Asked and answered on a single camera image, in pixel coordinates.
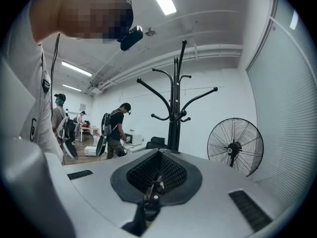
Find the black t-shirt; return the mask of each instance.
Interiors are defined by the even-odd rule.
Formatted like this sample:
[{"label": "black t-shirt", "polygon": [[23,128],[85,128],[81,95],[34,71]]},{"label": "black t-shirt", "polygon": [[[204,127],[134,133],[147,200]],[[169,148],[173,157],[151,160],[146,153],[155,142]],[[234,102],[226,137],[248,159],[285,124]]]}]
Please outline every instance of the black t-shirt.
[{"label": "black t-shirt", "polygon": [[110,134],[110,137],[113,138],[114,140],[120,141],[120,133],[118,126],[113,129],[118,123],[123,122],[124,115],[122,112],[119,111],[120,109],[114,110],[112,113],[116,112],[114,115],[110,116],[111,118],[111,128],[112,128],[112,133]]}]

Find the black chair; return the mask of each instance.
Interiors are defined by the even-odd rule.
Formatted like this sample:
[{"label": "black chair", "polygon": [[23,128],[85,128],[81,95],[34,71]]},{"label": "black chair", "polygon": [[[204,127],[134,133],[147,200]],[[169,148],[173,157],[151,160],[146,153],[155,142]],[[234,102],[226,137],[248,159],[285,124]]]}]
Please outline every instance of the black chair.
[{"label": "black chair", "polygon": [[163,137],[152,137],[150,142],[147,142],[145,149],[167,149],[165,143],[165,138]]}]

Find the pants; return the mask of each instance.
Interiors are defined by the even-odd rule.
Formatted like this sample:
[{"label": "pants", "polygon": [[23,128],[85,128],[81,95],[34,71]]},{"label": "pants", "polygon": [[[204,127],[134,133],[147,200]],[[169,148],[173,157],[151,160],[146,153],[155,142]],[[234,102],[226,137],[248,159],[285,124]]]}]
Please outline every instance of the pants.
[{"label": "pants", "polygon": [[79,137],[79,128],[80,128],[80,124],[76,123],[76,126],[75,126],[75,139],[78,139],[78,137]]},{"label": "pants", "polygon": [[124,155],[126,155],[126,153],[124,152],[124,148],[121,145],[120,140],[114,140],[111,137],[107,137],[107,142],[108,142],[108,154],[107,154],[107,160],[112,159],[115,155],[117,155],[118,157],[122,157]]}]

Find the black cap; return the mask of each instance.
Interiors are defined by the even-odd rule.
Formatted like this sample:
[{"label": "black cap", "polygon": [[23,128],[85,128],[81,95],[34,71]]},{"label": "black cap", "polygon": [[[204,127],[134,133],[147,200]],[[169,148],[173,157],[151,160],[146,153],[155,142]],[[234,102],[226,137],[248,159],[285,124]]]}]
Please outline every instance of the black cap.
[{"label": "black cap", "polygon": [[55,97],[59,97],[62,101],[66,101],[66,96],[65,94],[62,94],[62,93],[59,93],[59,94],[55,94],[54,95]]}]

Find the wooden floor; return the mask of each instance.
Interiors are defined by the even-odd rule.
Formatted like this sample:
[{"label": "wooden floor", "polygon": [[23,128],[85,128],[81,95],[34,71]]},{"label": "wooden floor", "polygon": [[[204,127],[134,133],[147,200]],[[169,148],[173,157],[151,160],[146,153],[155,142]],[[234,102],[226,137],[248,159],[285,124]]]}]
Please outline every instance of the wooden floor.
[{"label": "wooden floor", "polygon": [[83,133],[83,142],[80,142],[80,140],[75,141],[75,148],[78,154],[78,160],[71,159],[64,151],[64,161],[65,165],[72,165],[72,164],[79,164],[79,163],[87,163],[87,162],[93,162],[93,161],[100,161],[106,159],[106,153],[102,154],[100,157],[88,157],[85,156],[84,149],[86,146],[93,146],[94,139],[93,136],[88,133]]}]

